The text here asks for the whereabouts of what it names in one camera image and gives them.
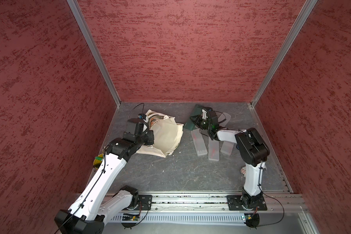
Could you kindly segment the cream canvas tote bag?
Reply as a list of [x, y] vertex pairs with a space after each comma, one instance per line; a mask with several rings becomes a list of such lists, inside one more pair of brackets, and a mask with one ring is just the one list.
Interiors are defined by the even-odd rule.
[[161, 158], [172, 155], [180, 144], [184, 124], [177, 123], [175, 117], [151, 109], [146, 112], [146, 116], [146, 122], [150, 130], [154, 132], [154, 143], [141, 146], [136, 153]]

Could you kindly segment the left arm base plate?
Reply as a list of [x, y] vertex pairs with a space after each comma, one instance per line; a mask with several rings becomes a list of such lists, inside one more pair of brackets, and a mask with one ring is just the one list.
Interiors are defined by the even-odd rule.
[[152, 205], [152, 195], [134, 195], [130, 205], [126, 208], [128, 211], [150, 210]]

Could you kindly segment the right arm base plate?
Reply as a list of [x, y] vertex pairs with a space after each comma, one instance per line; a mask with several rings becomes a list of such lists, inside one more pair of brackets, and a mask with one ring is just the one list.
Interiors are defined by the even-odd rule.
[[230, 211], [267, 211], [267, 205], [262, 195], [229, 195], [227, 203]]

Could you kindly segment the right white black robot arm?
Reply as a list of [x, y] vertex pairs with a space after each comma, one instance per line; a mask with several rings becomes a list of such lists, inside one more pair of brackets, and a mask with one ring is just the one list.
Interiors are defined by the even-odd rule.
[[260, 133], [255, 128], [233, 130], [221, 126], [216, 112], [205, 106], [196, 105], [195, 114], [190, 121], [200, 130], [208, 133], [211, 140], [226, 141], [236, 144], [240, 156], [246, 165], [245, 183], [238, 204], [242, 209], [251, 211], [265, 204], [262, 191], [263, 167], [270, 150]]

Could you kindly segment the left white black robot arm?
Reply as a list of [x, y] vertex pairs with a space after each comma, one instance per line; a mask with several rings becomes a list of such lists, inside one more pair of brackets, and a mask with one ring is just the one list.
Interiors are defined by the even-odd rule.
[[85, 190], [67, 210], [57, 213], [57, 233], [101, 234], [105, 225], [122, 210], [142, 209], [138, 190], [131, 186], [122, 187], [108, 202], [103, 200], [131, 156], [142, 146], [154, 144], [154, 133], [144, 118], [140, 114], [129, 119], [123, 136], [103, 149], [102, 163]]

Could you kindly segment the dark green pencil case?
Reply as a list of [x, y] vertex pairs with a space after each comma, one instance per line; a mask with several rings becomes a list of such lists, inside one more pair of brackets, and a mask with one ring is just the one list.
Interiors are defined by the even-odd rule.
[[202, 113], [204, 110], [205, 106], [201, 105], [201, 104], [196, 104], [188, 118], [188, 120], [186, 121], [186, 123], [184, 124], [184, 129], [186, 130], [195, 130], [195, 129], [202, 129], [202, 130], [206, 130], [206, 125], [204, 123], [202, 123]]

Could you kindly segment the frosted translucent pencil case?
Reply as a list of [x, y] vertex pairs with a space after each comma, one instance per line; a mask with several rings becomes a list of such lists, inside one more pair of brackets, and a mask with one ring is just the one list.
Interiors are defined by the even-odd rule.
[[230, 119], [231, 119], [231, 115], [227, 113], [222, 113], [218, 117], [218, 123], [221, 127], [225, 127], [229, 123]]

